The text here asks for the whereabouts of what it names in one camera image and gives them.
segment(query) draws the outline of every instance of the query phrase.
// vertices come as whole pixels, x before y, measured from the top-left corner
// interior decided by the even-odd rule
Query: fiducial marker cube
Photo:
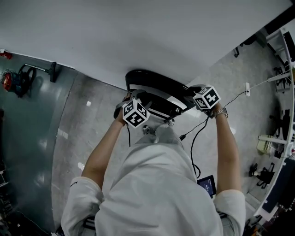
[[[211,109],[220,101],[220,96],[212,85],[206,85],[194,97],[197,106],[201,110]]]
[[[135,99],[130,101],[128,104],[124,104],[122,108],[123,120],[133,128],[137,128],[141,124],[145,123],[150,116],[148,110]]]

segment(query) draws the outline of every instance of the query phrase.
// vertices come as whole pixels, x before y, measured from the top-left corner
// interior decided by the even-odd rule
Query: metal watch band
[[[215,111],[214,112],[214,117],[216,118],[218,115],[220,115],[220,114],[224,114],[225,116],[226,116],[226,118],[228,118],[228,114],[227,114],[227,110],[226,110],[226,108],[221,108],[221,109],[219,109],[219,110],[217,110],[217,111]]]

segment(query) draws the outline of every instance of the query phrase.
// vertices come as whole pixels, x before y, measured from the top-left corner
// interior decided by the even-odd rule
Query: white power socket
[[[246,97],[250,97],[250,84],[245,83]]]

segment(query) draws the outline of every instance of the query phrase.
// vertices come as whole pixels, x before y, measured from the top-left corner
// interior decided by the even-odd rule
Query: shirt sleeve
[[[226,217],[221,218],[224,236],[242,236],[246,221],[245,196],[238,190],[225,190],[219,193],[214,199],[218,212]]]
[[[68,200],[61,219],[66,236],[76,236],[83,231],[84,220],[99,211],[103,193],[97,183],[86,177],[72,180]]]

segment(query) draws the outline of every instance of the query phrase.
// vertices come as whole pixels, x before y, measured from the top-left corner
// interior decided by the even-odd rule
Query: desk
[[[289,50],[287,47],[287,43],[285,41],[283,34],[284,33],[280,29],[277,33],[268,36],[266,39],[267,39],[267,41],[269,41],[275,37],[278,37],[282,41],[282,47],[280,49],[278,49],[277,51],[280,51],[280,52],[284,51],[286,53],[286,58],[288,60],[288,64],[290,65],[289,66],[290,71],[287,72],[286,74],[282,74],[279,76],[268,78],[267,81],[272,82],[272,81],[279,80],[279,79],[282,79],[285,77],[290,77],[290,79],[291,79],[291,86],[290,86],[290,93],[291,94],[288,94],[290,96],[290,101],[291,101],[291,103],[290,103],[290,123],[289,123],[288,136],[287,136],[286,140],[276,139],[276,138],[267,138],[267,137],[263,137],[263,136],[258,137],[259,140],[271,141],[271,142],[284,144],[284,153],[282,154],[281,159],[279,159],[278,162],[276,163],[276,166],[278,168],[275,171],[275,175],[273,176],[271,183],[267,186],[267,190],[266,190],[264,197],[261,200],[259,200],[256,197],[254,197],[250,192],[248,192],[246,194],[246,206],[252,212],[254,212],[254,216],[261,215],[267,221],[273,217],[273,215],[276,213],[277,208],[275,207],[271,213],[268,213],[262,207],[265,203],[267,203],[267,198],[268,198],[269,194],[271,193],[274,185],[276,184],[277,178],[280,174],[282,167],[284,165],[286,165],[285,160],[286,160],[286,158],[288,158],[290,156],[291,148],[293,147],[292,136],[294,134],[293,120],[294,120],[294,100],[295,100],[295,97],[294,97],[294,76],[293,76],[292,70],[293,70],[294,66],[292,65]],[[251,201],[256,203],[255,204],[256,207],[254,207],[253,205],[250,204]]]

